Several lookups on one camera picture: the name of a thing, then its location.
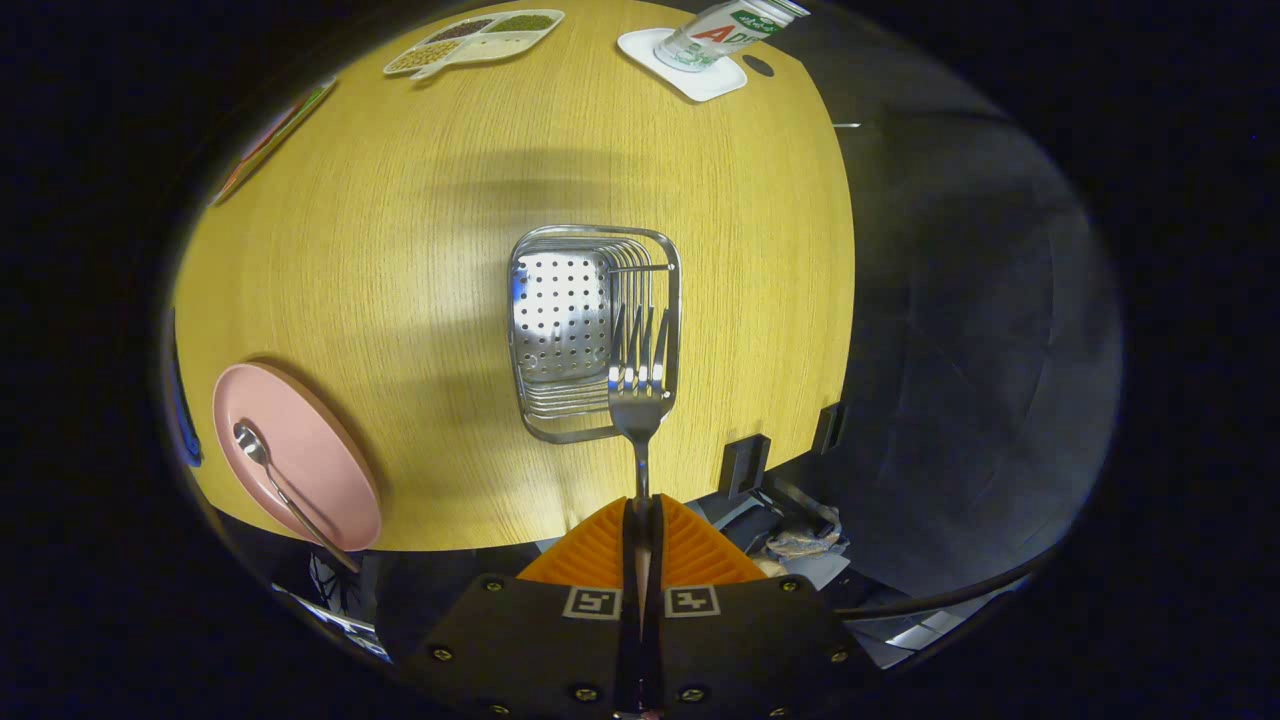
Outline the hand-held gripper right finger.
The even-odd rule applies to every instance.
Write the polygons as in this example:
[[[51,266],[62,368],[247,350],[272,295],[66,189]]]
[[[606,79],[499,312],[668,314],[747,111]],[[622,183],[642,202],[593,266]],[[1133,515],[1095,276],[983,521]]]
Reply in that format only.
[[[663,719],[819,719],[881,669],[803,575],[771,577],[684,505],[645,512],[645,707]]]

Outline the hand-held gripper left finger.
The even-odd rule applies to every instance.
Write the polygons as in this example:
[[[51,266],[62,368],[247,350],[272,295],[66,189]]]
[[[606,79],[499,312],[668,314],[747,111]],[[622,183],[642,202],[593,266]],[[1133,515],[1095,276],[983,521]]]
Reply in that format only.
[[[463,719],[616,719],[641,701],[640,524],[618,498],[517,574],[477,574],[411,682]]]

